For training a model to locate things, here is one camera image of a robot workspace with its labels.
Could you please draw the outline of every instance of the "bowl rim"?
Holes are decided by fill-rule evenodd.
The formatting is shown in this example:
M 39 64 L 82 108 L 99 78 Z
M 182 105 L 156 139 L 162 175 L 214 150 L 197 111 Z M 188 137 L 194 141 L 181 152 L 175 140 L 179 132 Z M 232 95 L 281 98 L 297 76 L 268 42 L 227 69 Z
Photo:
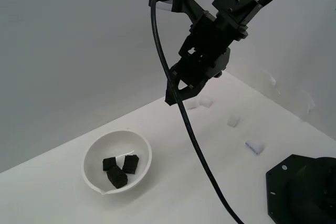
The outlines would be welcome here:
M 99 141 L 100 139 L 102 139 L 103 137 L 105 137 L 106 135 L 109 135 L 111 133 L 114 133 L 114 132 L 120 132 L 120 131 L 127 131 L 127 132 L 131 132 L 131 133 L 134 133 L 136 135 L 138 135 L 141 139 L 144 140 L 144 142 L 146 143 L 147 145 L 147 148 L 148 148 L 148 152 L 149 152 L 149 157 L 148 157 L 148 162 L 147 162 L 147 165 L 146 165 L 146 168 L 145 170 L 142 172 L 142 174 L 139 176 L 139 178 L 136 179 L 136 181 L 132 182 L 131 184 L 129 185 L 126 185 L 124 187 L 121 187 L 119 189 L 115 189 L 115 190 L 110 190 L 110 191 L 104 191 L 100 188 L 98 188 L 97 186 L 95 186 L 94 184 L 92 184 L 89 179 L 86 177 L 86 174 L 85 174 L 85 171 L 84 171 L 84 161 L 85 161 L 85 158 L 89 152 L 89 150 L 91 149 L 92 145 Z M 131 189 L 132 187 L 134 187 L 135 185 L 137 185 L 140 180 L 143 179 L 143 177 L 146 175 L 146 173 L 148 172 L 149 170 L 149 167 L 151 166 L 151 163 L 152 163 L 152 148 L 151 148 L 151 145 L 149 144 L 148 140 L 141 134 L 139 134 L 138 132 L 135 132 L 135 131 L 132 131 L 132 130 L 115 130 L 115 131 L 111 131 L 101 137 L 99 137 L 98 139 L 94 140 L 93 142 L 90 143 L 89 147 L 87 148 L 87 150 L 85 151 L 84 153 L 84 156 L 82 158 L 82 167 L 81 167 L 81 173 L 82 173 L 82 177 L 85 181 L 85 183 L 90 187 L 92 188 L 93 190 L 99 192 L 101 195 L 105 195 L 105 194 L 117 194 L 117 193 L 121 193 L 122 191 L 126 191 L 126 190 L 129 190 Z

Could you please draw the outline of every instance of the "robotic arm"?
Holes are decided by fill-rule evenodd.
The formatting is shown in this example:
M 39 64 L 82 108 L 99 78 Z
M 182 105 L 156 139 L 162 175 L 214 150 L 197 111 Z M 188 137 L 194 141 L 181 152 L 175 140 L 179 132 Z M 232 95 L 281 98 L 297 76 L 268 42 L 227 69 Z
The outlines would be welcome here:
M 214 0 L 216 17 L 203 10 L 194 0 L 168 0 L 159 2 L 157 8 L 175 13 L 185 13 L 192 25 L 179 55 L 181 59 L 172 66 L 174 82 L 187 86 L 179 90 L 182 100 L 200 93 L 212 77 L 222 75 L 229 61 L 229 45 L 247 37 L 247 24 L 273 0 Z M 165 102 L 176 103 L 167 85 Z

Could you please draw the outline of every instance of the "black cable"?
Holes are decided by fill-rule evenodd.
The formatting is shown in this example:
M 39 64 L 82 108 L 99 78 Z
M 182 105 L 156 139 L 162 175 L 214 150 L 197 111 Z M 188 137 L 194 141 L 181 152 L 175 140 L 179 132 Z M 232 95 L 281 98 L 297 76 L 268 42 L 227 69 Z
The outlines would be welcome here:
M 191 127 L 191 124 L 190 124 L 190 121 L 189 121 L 189 118 L 188 118 L 188 115 L 187 115 L 187 112 L 185 110 L 185 107 L 183 105 L 183 101 L 182 101 L 182 98 L 179 94 L 179 91 L 178 91 L 178 88 L 177 86 L 175 85 L 174 81 L 173 81 L 173 77 L 172 77 L 172 74 L 171 74 L 171 71 L 169 69 L 169 66 L 167 64 L 167 61 L 165 59 L 165 56 L 164 56 L 164 53 L 163 53 L 163 50 L 162 50 L 162 46 L 161 46 L 161 42 L 160 42 L 160 38 L 159 38 L 159 33 L 158 33 L 158 27 L 156 25 L 156 3 L 158 1 L 167 1 L 167 0 L 151 0 L 151 20 L 152 20 L 152 30 L 153 30 L 153 36 L 154 36 L 154 41 L 155 41 L 155 46 L 156 46 L 156 49 L 158 51 L 158 54 L 159 54 L 159 58 L 160 58 L 160 62 L 162 64 L 162 67 L 163 67 L 163 70 L 167 76 L 167 80 L 168 80 L 168 85 L 170 87 L 170 89 L 172 90 L 172 93 L 174 95 L 174 98 L 176 100 L 176 103 L 180 109 L 180 112 L 181 112 L 181 115 L 182 115 L 182 119 L 183 119 L 183 122 L 185 124 L 185 127 L 188 131 L 188 134 L 189 134 L 189 137 L 191 139 L 191 142 L 195 148 L 195 151 L 198 155 L 198 158 L 199 160 L 201 161 L 202 163 L 202 166 L 204 168 L 204 171 L 206 173 L 206 175 L 209 177 L 209 180 L 211 182 L 211 184 L 213 185 L 219 199 L 221 200 L 222 204 L 224 205 L 225 209 L 228 211 L 228 213 L 232 216 L 232 218 L 235 219 L 235 221 L 238 223 L 238 224 L 244 224 L 240 218 L 236 215 L 236 213 L 232 210 L 232 208 L 230 207 L 230 205 L 228 204 L 228 202 L 226 201 L 221 189 L 219 188 L 218 186 L 218 183 L 214 177 L 214 175 L 212 174 L 204 156 L 203 156 L 203 153 L 202 153 L 202 150 L 201 148 L 199 147 L 198 145 L 198 142 L 197 142 L 197 139 L 195 137 L 195 134 L 194 134 L 194 131 L 193 131 L 193 128 Z

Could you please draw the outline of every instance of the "white bowl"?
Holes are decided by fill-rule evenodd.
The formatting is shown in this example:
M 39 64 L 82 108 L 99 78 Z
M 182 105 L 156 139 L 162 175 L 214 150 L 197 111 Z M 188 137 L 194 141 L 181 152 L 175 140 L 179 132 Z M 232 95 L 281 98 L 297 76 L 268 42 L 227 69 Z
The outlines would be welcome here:
M 127 174 L 127 185 L 116 189 L 103 171 L 102 161 L 107 157 L 117 157 L 117 165 L 122 168 L 124 157 L 136 154 L 139 157 L 135 174 Z M 117 194 L 136 186 L 146 175 L 152 162 L 152 149 L 147 139 L 132 131 L 114 131 L 99 139 L 86 151 L 82 162 L 82 176 L 93 190 L 104 194 Z

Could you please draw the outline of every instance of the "white wall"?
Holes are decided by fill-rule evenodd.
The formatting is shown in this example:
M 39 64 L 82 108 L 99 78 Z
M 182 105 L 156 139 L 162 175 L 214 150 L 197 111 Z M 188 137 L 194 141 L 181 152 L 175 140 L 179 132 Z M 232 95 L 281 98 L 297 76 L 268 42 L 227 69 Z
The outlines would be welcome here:
M 149 12 L 148 0 L 0 0 L 0 172 L 164 96 Z M 190 22 L 158 19 L 175 63 Z
M 274 0 L 251 21 L 249 36 L 232 44 L 228 65 L 230 73 L 333 139 L 335 7 L 336 0 Z

